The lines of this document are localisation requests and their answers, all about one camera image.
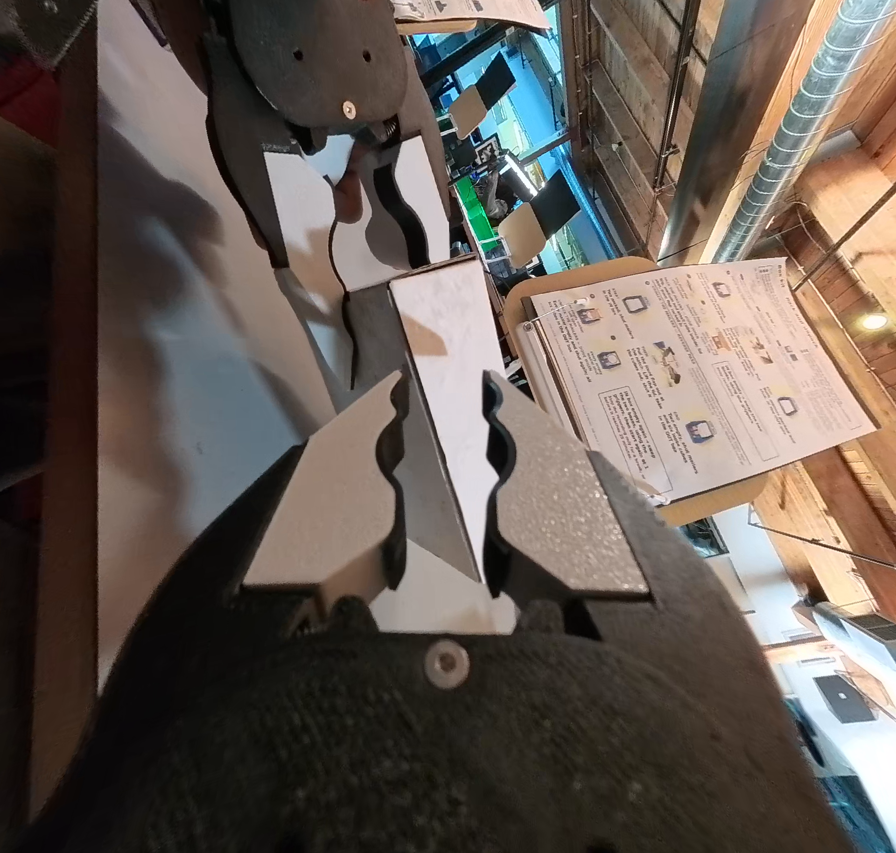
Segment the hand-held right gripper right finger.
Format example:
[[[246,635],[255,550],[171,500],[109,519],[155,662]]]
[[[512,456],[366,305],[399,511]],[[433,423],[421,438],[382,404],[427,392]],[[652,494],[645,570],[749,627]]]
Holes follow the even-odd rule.
[[[592,453],[494,371],[483,374],[483,568],[493,598],[644,600],[647,580]]]

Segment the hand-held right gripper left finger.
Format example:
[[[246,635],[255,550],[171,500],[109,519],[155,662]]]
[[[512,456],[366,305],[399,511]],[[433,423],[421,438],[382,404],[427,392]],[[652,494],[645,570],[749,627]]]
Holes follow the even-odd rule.
[[[407,562],[409,383],[394,371],[305,444],[243,580],[313,594],[396,590]]]

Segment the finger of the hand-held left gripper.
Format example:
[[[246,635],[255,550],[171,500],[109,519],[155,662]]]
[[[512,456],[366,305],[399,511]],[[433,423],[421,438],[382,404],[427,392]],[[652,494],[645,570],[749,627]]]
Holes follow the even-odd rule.
[[[350,136],[339,135],[315,155],[264,155],[287,257],[287,265],[274,274],[329,391],[355,389],[356,344],[345,317],[348,291],[333,256],[333,181],[348,167],[352,145]]]
[[[364,160],[364,240],[378,268],[427,268],[450,258],[449,218],[424,138]]]

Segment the white cardboard mailer box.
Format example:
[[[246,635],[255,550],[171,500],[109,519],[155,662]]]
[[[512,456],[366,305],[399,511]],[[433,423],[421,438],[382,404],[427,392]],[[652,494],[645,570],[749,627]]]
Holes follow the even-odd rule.
[[[487,459],[483,378],[504,373],[484,271],[452,259],[350,294],[355,334],[353,401],[402,370],[409,414],[395,471],[406,513],[406,572],[374,604],[399,631],[509,634],[516,609],[494,599],[483,574],[487,499],[497,474]]]

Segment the grey desk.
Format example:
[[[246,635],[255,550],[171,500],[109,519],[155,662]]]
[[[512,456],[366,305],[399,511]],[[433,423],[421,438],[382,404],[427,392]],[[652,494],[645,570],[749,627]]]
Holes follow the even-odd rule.
[[[98,8],[98,679],[176,558],[334,410],[210,151],[205,96]]]

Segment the person's left hand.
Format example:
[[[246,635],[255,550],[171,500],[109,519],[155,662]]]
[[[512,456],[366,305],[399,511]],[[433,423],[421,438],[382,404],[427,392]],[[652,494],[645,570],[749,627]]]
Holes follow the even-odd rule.
[[[334,217],[341,224],[353,225],[363,216],[362,175],[368,152],[363,143],[353,144],[342,178],[332,189]]]

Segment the green plastic bin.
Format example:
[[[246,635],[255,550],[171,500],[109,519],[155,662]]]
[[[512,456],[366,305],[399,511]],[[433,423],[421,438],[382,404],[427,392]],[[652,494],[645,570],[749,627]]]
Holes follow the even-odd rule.
[[[497,229],[519,204],[519,196],[498,169],[461,178],[454,192],[478,249],[490,254],[499,247]]]

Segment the black panel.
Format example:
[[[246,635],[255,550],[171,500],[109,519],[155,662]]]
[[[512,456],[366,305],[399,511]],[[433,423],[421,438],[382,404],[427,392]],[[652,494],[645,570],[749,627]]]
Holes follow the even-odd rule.
[[[546,238],[554,236],[581,211],[574,190],[561,170],[547,180],[529,205]]]
[[[489,112],[513,90],[516,83],[511,65],[506,60],[504,53],[500,51],[488,63],[474,87],[485,111]]]

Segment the printed instruction sheet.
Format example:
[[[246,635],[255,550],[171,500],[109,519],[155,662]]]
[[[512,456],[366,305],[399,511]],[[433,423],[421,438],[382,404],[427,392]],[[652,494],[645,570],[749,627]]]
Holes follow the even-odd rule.
[[[522,294],[533,389],[655,504],[875,432],[789,280],[773,257]]]

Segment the smooth metal duct pipe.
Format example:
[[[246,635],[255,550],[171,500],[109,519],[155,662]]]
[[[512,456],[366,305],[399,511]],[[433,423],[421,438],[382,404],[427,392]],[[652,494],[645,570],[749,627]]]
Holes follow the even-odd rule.
[[[657,257],[698,261],[733,192],[815,0],[725,0]]]

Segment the metal spiral duct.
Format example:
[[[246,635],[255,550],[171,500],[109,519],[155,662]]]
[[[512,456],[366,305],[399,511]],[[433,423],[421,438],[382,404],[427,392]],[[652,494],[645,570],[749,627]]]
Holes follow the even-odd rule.
[[[895,0],[843,0],[714,254],[744,260],[883,40]]]

